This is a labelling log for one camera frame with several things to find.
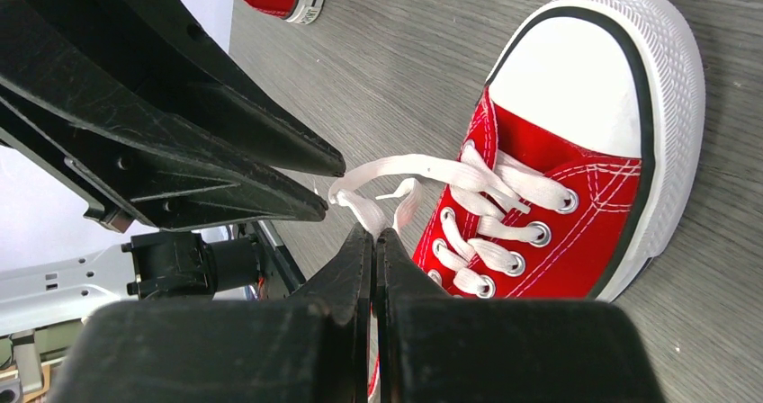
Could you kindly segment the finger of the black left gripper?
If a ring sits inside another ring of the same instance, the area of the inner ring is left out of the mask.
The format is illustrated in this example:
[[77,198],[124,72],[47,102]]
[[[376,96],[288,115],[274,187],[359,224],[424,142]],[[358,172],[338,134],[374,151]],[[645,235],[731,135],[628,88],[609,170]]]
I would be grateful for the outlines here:
[[346,170],[180,0],[1,0],[1,64],[72,110],[77,126],[193,152],[218,142],[261,167]]
[[1,139],[115,231],[320,221],[326,202],[134,94],[25,0],[1,0]]

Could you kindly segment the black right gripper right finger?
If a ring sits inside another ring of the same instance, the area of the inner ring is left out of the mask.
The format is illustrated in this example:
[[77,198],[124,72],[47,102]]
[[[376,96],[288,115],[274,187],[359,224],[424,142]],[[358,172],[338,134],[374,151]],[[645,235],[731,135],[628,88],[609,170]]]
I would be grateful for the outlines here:
[[418,375],[431,363],[434,344],[425,321],[446,292],[410,259],[398,233],[386,228],[374,250],[373,309],[378,319],[382,402],[414,402]]

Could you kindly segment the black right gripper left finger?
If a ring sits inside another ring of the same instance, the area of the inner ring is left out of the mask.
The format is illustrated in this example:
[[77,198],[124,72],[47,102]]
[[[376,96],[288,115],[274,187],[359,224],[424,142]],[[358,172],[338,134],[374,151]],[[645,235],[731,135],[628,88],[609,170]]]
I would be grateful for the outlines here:
[[310,305],[310,402],[365,402],[375,241],[356,224],[335,256],[293,293]]

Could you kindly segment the white shoelace of sneaker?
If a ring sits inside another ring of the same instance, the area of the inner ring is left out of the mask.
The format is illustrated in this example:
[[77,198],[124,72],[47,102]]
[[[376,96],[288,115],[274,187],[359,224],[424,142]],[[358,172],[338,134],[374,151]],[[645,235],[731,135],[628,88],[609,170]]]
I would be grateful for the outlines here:
[[[401,200],[392,221],[386,220],[376,200],[356,193],[359,187],[386,175],[405,177],[392,193],[392,197]],[[550,228],[542,222],[532,222],[524,228],[503,224],[507,212],[517,210],[526,214],[536,205],[559,214],[570,214],[579,206],[579,197],[574,191],[502,151],[496,154],[495,167],[489,168],[471,141],[463,146],[458,161],[408,154],[358,166],[331,185],[328,199],[332,204],[349,208],[364,229],[374,236],[379,236],[387,227],[400,231],[412,220],[420,205],[419,176],[446,184],[456,204],[476,217],[476,237],[465,238],[456,225],[454,208],[442,210],[444,237],[436,239],[432,249],[440,264],[455,273],[453,284],[458,290],[483,299],[494,296],[497,285],[488,276],[469,268],[473,256],[478,256],[494,272],[518,277],[525,271],[525,259],[497,242],[520,241],[546,246],[552,240]]]

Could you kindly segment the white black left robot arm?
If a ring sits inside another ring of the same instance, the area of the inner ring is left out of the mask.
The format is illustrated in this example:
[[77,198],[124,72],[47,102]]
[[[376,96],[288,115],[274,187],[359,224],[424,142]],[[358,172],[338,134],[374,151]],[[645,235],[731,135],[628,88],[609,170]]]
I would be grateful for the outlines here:
[[139,222],[189,248],[137,268],[150,238],[1,281],[1,333],[89,318],[55,402],[294,399],[310,367],[269,371],[311,306],[217,302],[201,228],[320,221],[326,203],[286,170],[340,175],[341,153],[273,101],[182,0],[1,0],[1,137],[83,198],[87,218]]

